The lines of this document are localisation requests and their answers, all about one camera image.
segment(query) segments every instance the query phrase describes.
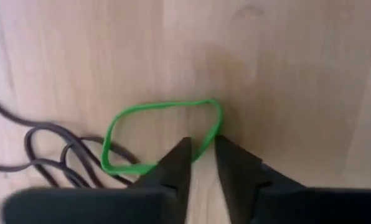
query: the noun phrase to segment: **cable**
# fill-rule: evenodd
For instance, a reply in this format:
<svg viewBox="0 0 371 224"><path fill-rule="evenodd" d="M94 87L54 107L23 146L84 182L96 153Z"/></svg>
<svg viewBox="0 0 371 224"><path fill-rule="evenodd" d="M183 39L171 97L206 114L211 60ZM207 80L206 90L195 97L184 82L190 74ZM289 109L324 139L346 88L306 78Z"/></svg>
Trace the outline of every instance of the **cable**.
<svg viewBox="0 0 371 224"><path fill-rule="evenodd" d="M94 162L99 168L102 169L100 161L93 155L91 150L83 143L83 141L92 141L103 144L104 139L99 136L84 136L84 137L77 137L69 131L68 129L61 127L54 123L49 122L40 122L40 121L29 121L27 119L20 118L10 112L5 110L2 106L0 106L0 115L4 118L23 126L31 127L30 130L26 133L24 137L24 147L26 154L30 160L29 163L18 165L18 166L2 166L0 165L0 172L18 172L24 170L30 166L34 166L36 170L48 181L48 183L53 187L59 187L57 181L44 169L44 166L51 166L56 169L61 170L68 181L74 187L91 187L89 183L78 173L67 166L66 155L68 150L71 149L75 155L78 157L82 166L85 168L87 175L92 180L95 187L103 188L104 185L96 176L92 165L90 164L91 160ZM40 130L50 131L54 134L60 136L67 145L63 148L60 161L53 161L50 159L41 159L37 158L34 153L34 148L32 146L32 137L34 133ZM127 151L125 148L119 146L118 144L112 143L108 150L111 150L115 154L123 157L127 160L130 164L138 164L139 160L136 156L134 156L131 152ZM131 185L132 181L120 176L120 175L110 175L112 178L122 182L125 185Z"/></svg>
<svg viewBox="0 0 371 224"><path fill-rule="evenodd" d="M209 144L213 141L217 133L220 131L220 127L222 125L223 120L223 110L220 106L220 103L215 99L208 99L208 100L201 100L201 101L188 101L188 102L162 102L162 103L149 103L144 105L135 105L131 106L129 108L126 108L122 112L120 112L118 115L115 116L114 120L108 127L108 130L106 132L106 136L103 143L103 153L101 154L101 164L103 170L107 174L145 174L148 171L150 171L153 167L155 167L154 164L133 164L130 166L113 166L109 159L108 159L108 152L111 147L111 134L113 127L115 126L116 122L123 116L134 113L137 111L142 110L156 110L156 109L164 109L172 106L198 106L202 104L210 103L213 104L217 111L217 121L216 123L209 129L209 132L205 136L204 140L202 141L202 144L198 148L197 152L192 157L192 162L195 162L199 157L205 152L205 150L208 148Z"/></svg>

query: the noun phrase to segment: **black cable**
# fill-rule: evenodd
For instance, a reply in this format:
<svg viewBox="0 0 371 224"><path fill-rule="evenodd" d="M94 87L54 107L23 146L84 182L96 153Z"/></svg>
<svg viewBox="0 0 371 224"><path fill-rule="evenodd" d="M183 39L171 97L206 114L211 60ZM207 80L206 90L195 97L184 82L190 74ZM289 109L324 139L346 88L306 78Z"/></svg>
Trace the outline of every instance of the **black cable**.
<svg viewBox="0 0 371 224"><path fill-rule="evenodd" d="M97 178L92 165L90 164L89 159L94 162L96 165L101 168L100 161L93 155L91 150L83 143L83 141L92 141L103 144L104 139L99 136L84 136L84 137L77 137L66 128L63 128L57 124L49 123L49 122L39 122L39 121L29 121L26 119L22 119L17 117L16 115L8 112L2 106L0 106L0 115L5 117L6 119L23 125L31 127L31 129L26 133L24 137L24 147L26 154L30 160L29 163L19 165L19 166L2 166L0 165L0 172L18 172L24 170L30 166L34 166L36 170L48 181L48 183L53 187L59 187L57 181L51 176L50 173L44 169L43 166L52 166L56 169L61 170L68 181L74 187L90 187L87 181L81 177L78 173L67 166L66 155L68 150L71 149L75 155L78 157L82 166L85 168L87 175L92 180L95 187L103 188L103 184ZM50 159L39 159L36 157L34 153L34 148L32 146L32 137L34 133L40 130L50 131L54 134L60 136L67 145L63 148L60 156L60 162L53 161ZM123 157L125 160L130 162L131 164L139 163L139 160L136 156L134 156L131 152L127 151L125 148L119 146L116 143L111 143L111 151L115 154ZM112 178L122 182L125 185L131 185L132 181L120 176L120 175L111 175Z"/></svg>

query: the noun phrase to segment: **wooden table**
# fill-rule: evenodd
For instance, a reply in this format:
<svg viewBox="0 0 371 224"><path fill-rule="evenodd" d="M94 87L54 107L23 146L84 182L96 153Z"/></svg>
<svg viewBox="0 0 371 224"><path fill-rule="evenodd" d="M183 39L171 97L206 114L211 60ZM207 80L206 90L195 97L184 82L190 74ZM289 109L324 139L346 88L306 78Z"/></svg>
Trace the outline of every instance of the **wooden table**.
<svg viewBox="0 0 371 224"><path fill-rule="evenodd" d="M23 117L104 135L127 106L212 97L223 132L275 169L371 188L371 0L0 0L0 102ZM147 111L114 139L155 161L214 119L209 106ZM26 131L0 117L0 163L27 160ZM64 145L50 133L35 144L54 159ZM40 185L33 168L0 173L0 202ZM193 168L189 223L226 220L210 149Z"/></svg>

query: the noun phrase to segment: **green rubber band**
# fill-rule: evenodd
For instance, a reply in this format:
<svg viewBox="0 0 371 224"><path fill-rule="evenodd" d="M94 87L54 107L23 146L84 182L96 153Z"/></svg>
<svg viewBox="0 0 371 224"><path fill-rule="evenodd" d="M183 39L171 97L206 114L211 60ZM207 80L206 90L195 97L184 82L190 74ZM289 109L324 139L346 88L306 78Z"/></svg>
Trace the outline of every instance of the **green rubber band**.
<svg viewBox="0 0 371 224"><path fill-rule="evenodd" d="M205 152L209 144L214 140L215 136L220 130L220 126L223 120L223 110L220 103L215 99L201 100L201 101L186 101L186 102L163 102L163 103L150 103L144 105L136 105L126 108L119 114L117 114L108 127L106 136L103 143L103 152L101 154L101 166L103 170L108 174L145 174L151 170L155 164L134 164L134 165L122 165L113 166L108 159L108 152L111 147L111 135L112 130L120 118L123 116L142 110L156 110L164 109L172 106L197 106L206 103L211 103L216 107L217 110L217 122L209 129L207 135L205 136L202 144L198 148L197 152L192 157L192 162L195 162L199 157Z"/></svg>

